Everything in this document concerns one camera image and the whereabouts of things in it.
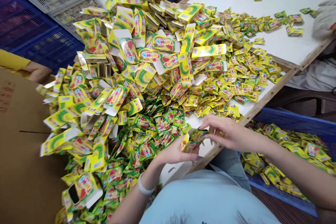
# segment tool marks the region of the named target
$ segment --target person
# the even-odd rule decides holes
[[[50,68],[5,50],[0,50],[0,67],[40,84],[51,74]]]
[[[336,0],[324,1],[319,6],[313,26],[315,37],[324,36],[328,31],[336,30]],[[302,90],[333,91],[336,87],[335,41],[324,50],[320,58],[289,80],[286,86]]]
[[[237,151],[267,156],[316,205],[321,223],[336,223],[336,178],[229,118],[207,115],[200,129],[207,127],[210,134],[205,138],[224,148],[213,160],[218,172],[198,170],[167,184],[145,211],[151,189],[166,163],[203,159],[181,151],[181,136],[153,159],[137,185],[120,202],[109,224],[280,223],[251,193]]]

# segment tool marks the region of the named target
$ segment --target barcode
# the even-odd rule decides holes
[[[150,66],[146,66],[146,68],[145,68],[146,70],[148,70],[149,72],[151,72],[151,73],[154,73],[154,69],[153,68],[151,68]]]
[[[62,102],[65,102],[65,101],[68,101],[68,100],[71,100],[71,97],[62,97],[61,98]]]
[[[103,164],[103,161],[100,160],[99,162],[97,162],[93,165],[93,168],[96,169],[97,167],[102,166],[102,164]]]

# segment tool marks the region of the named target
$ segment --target bracelet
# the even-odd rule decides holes
[[[141,176],[142,175],[143,175],[143,173],[141,173],[140,176],[139,176],[139,178],[138,178],[138,187],[139,187],[139,190],[144,195],[151,195],[154,192],[155,187],[152,190],[147,190],[145,187],[143,187],[143,185],[141,184]]]

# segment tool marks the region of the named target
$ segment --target floor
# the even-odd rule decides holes
[[[252,193],[263,202],[282,224],[318,224],[317,219],[255,187]]]

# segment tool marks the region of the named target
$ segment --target right hand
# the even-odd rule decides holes
[[[210,134],[204,138],[210,138],[228,149],[239,152],[258,152],[265,154],[274,142],[267,137],[245,128],[230,118],[207,115],[200,130],[209,128]],[[225,137],[220,136],[220,132],[225,133]]]

